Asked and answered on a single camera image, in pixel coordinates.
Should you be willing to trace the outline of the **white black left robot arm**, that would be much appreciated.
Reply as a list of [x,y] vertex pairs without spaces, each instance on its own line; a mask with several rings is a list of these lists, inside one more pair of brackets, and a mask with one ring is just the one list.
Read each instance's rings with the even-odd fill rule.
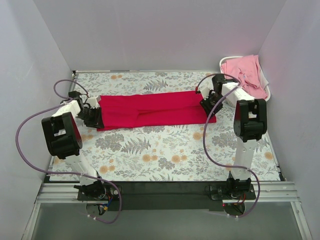
[[62,106],[55,114],[43,118],[41,125],[49,153],[64,160],[78,176],[76,189],[95,200],[103,199],[107,190],[98,172],[89,164],[81,152],[83,141],[76,124],[76,118],[89,128],[103,129],[102,109],[99,97],[90,97],[83,102],[81,93],[71,91],[71,102]]

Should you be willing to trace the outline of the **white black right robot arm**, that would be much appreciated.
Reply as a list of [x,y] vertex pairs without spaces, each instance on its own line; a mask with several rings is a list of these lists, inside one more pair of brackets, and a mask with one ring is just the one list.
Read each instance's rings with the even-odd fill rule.
[[237,78],[225,74],[211,74],[211,84],[201,80],[195,88],[202,96],[200,105],[210,120],[222,108],[224,100],[235,107],[233,131],[236,136],[235,161],[230,166],[226,181],[208,186],[212,200],[255,200],[259,197],[252,185],[254,151],[259,140],[267,132],[267,102],[263,98],[254,98],[241,87]]

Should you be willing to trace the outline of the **red t shirt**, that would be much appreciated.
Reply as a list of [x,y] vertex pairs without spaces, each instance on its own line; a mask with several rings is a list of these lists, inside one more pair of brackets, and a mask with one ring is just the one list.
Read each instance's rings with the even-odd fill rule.
[[103,127],[98,131],[139,127],[205,124],[207,115],[194,91],[102,95]]

